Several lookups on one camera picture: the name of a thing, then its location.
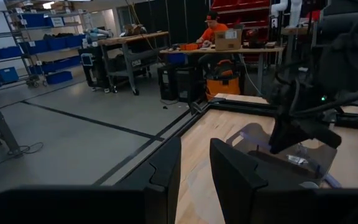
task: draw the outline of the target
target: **person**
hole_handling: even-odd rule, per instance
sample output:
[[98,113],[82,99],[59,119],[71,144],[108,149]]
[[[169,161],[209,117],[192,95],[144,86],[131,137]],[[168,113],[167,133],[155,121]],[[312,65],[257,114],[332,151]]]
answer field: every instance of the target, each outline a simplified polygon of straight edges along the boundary
[[[206,16],[206,23],[208,28],[204,31],[203,35],[196,41],[196,43],[203,43],[203,46],[208,47],[211,44],[215,43],[215,31],[225,31],[228,30],[227,26],[222,23],[218,23],[218,13],[214,11],[209,11]],[[203,68],[206,74],[210,72],[209,63],[214,65],[220,60],[230,58],[227,54],[205,54],[198,59],[198,64]]]

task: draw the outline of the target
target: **cardboard box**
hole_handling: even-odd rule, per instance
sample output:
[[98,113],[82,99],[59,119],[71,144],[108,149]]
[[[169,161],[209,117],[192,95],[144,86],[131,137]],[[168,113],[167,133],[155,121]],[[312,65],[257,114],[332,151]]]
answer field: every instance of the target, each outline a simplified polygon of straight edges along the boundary
[[215,49],[216,50],[236,50],[242,46],[242,30],[229,29],[226,31],[215,31]]

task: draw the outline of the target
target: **wooden work surface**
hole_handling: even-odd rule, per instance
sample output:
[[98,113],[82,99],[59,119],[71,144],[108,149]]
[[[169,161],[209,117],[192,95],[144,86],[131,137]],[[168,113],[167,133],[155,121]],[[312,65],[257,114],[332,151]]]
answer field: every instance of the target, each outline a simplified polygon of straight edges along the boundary
[[236,50],[215,50],[212,48],[205,48],[205,49],[197,49],[197,50],[160,50],[161,54],[177,54],[177,53],[184,53],[184,54],[192,54],[192,53],[202,53],[202,54],[210,54],[210,53],[268,53],[268,52],[282,52],[284,47],[274,47],[274,48],[264,48],[264,49],[236,49]]
[[142,35],[135,35],[135,36],[130,36],[130,37],[108,38],[105,40],[98,40],[98,44],[99,45],[125,44],[125,43],[136,41],[136,40],[160,37],[163,35],[168,35],[168,32],[156,32],[156,33],[152,33],[152,34],[142,34]]
[[[262,98],[253,96],[219,94],[216,97],[256,103],[266,102]],[[358,113],[358,107],[344,109],[351,113]],[[259,123],[266,132],[271,133],[274,119],[209,110],[181,137],[181,180],[176,223],[224,223],[209,163],[209,141],[211,138],[225,141],[249,123]],[[337,127],[334,130],[342,136],[342,144],[338,148],[329,173],[343,187],[358,187],[358,130]],[[320,142],[308,140],[303,144],[316,148]]]

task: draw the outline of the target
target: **computer tower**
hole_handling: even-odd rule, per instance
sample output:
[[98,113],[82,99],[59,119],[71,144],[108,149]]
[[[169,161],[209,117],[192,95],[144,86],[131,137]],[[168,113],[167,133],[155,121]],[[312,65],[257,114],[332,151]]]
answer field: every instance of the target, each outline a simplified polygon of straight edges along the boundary
[[177,67],[178,65],[165,65],[157,69],[161,100],[176,100],[178,98],[178,84],[175,76]]
[[196,67],[176,69],[179,102],[189,103],[204,93],[203,71]]

